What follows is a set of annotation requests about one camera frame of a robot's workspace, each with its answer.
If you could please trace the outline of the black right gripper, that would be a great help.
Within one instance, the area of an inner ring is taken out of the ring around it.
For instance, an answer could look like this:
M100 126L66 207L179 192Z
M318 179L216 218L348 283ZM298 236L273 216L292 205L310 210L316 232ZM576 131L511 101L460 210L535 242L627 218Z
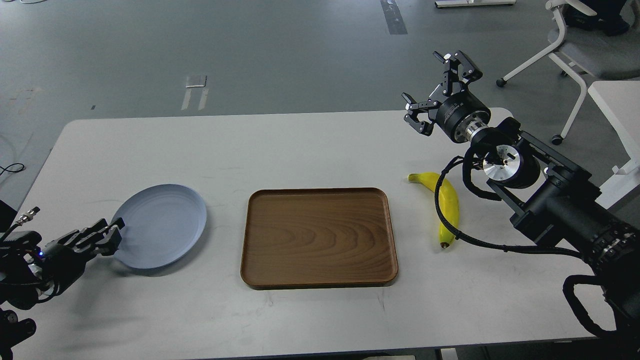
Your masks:
M433 90L433 98L418 102L406 92L402 98L406 102L403 120L421 135L430 136L435 123L451 141L462 144L469 141L466 129L468 125L480 120L489 123L491 111L474 95L456 95L468 91L469 85L483 77L483 72L461 50L452 54L433 52L434 57L444 65L442 80ZM437 111L428 115L428 121L420 120L420 114Z

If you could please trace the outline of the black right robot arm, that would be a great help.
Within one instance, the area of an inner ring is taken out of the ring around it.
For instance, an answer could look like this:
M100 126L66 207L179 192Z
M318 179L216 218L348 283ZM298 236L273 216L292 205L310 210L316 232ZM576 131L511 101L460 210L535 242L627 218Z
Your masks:
M456 144L467 143L439 174L431 177L435 210L452 239L480 248L524 255L564 255L583 260L592 275L570 275L562 292L578 322L598 338L639 346L639 230L599 205L601 190L591 174L553 150L518 120L506 117L489 126L489 108L469 85L483 73L461 50L434 51L444 65L442 80L426 101L403 93L404 120L421 135L435 126ZM479 240L445 214L442 187L446 175L462 166L464 186L478 198L503 201L513 210L510 223L532 246Z

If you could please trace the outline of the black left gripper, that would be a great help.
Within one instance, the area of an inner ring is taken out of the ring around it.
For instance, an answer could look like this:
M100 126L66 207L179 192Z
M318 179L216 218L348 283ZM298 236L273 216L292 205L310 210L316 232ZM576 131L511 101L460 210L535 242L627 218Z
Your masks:
M83 275L87 257L112 256L122 241L122 218L112 223L102 218L90 227L74 230L51 241L37 253L30 271L37 280L42 296L59 296Z

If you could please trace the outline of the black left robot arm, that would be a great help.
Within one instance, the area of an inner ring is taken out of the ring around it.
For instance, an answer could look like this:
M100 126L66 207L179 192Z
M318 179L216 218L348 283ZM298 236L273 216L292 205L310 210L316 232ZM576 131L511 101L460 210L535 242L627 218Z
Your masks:
M19 319L16 309L29 310L60 296L85 273L97 256L113 256L122 241L122 218L104 218L83 229L75 229L40 246L36 231L18 231L39 212L33 207L16 218L1 234L1 301L13 309L1 311L1 358L11 360L13 347L37 330L29 317Z

